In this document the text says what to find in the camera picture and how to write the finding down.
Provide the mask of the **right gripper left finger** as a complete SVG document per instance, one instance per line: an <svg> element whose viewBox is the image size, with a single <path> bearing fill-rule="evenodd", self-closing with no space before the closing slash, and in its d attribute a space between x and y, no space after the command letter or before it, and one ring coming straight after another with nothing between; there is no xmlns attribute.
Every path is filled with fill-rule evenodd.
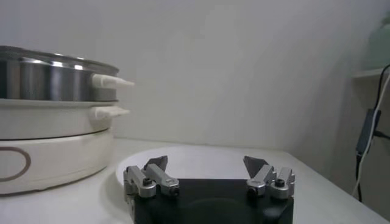
<svg viewBox="0 0 390 224"><path fill-rule="evenodd" d="M163 195L176 197L180 193L179 180L166 172L166 155L150 159L142 169L128 166L123 171L124 189L127 195L152 198L157 194L157 187Z"/></svg>

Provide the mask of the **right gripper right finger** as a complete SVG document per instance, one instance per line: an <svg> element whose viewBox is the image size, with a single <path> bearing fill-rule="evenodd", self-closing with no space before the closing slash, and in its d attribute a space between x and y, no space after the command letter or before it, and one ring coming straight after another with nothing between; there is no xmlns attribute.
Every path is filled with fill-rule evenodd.
<svg viewBox="0 0 390 224"><path fill-rule="evenodd" d="M252 198L269 194L278 200L287 200L294 195L295 174L282 167L279 173L264 159L244 156L243 163L250 178L246 181L247 194Z"/></svg>

